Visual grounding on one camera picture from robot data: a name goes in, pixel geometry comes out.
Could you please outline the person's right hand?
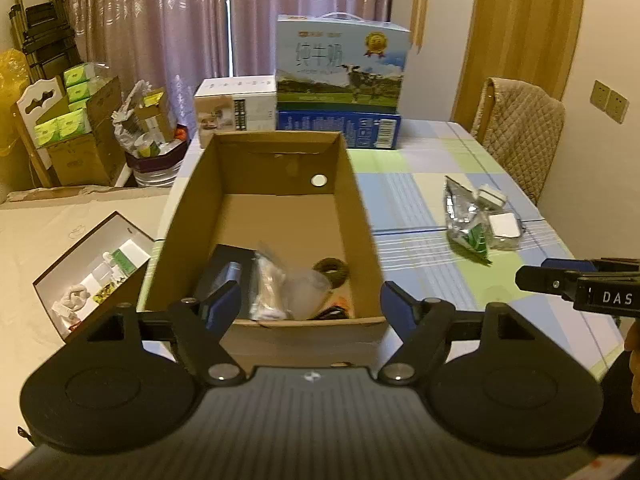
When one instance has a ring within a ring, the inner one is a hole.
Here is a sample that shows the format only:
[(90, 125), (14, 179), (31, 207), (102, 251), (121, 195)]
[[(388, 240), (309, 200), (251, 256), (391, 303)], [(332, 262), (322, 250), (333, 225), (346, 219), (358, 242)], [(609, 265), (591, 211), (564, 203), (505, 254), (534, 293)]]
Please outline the person's right hand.
[(640, 413), (640, 321), (635, 320), (625, 338), (625, 350), (629, 352), (631, 382), (631, 406)]

